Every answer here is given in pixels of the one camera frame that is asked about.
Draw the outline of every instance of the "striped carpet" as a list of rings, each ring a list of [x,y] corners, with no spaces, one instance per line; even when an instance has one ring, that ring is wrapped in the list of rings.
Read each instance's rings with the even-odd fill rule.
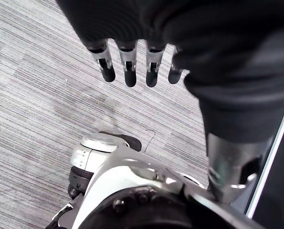
[[[128,88],[110,41],[116,80],[105,83],[52,0],[0,0],[0,229],[41,229],[68,200],[71,150],[99,130],[135,136],[145,151],[207,184],[198,102],[182,80],[145,84],[139,42],[137,85]]]

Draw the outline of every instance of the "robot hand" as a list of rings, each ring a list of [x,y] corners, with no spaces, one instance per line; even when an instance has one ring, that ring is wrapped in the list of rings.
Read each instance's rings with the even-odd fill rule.
[[[169,81],[200,102],[210,188],[230,202],[255,178],[284,114],[284,2],[57,0],[105,81],[116,41],[125,82],[136,84],[136,43],[146,40],[146,83],[157,83],[165,45],[177,48]]]

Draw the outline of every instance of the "bolt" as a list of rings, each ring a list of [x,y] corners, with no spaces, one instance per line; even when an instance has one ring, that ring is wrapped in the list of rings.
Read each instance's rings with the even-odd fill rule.
[[[117,214],[121,214],[125,211],[126,204],[125,201],[122,199],[116,199],[113,202],[112,208]]]
[[[145,193],[138,194],[138,201],[140,204],[147,204],[148,200],[149,198]]]

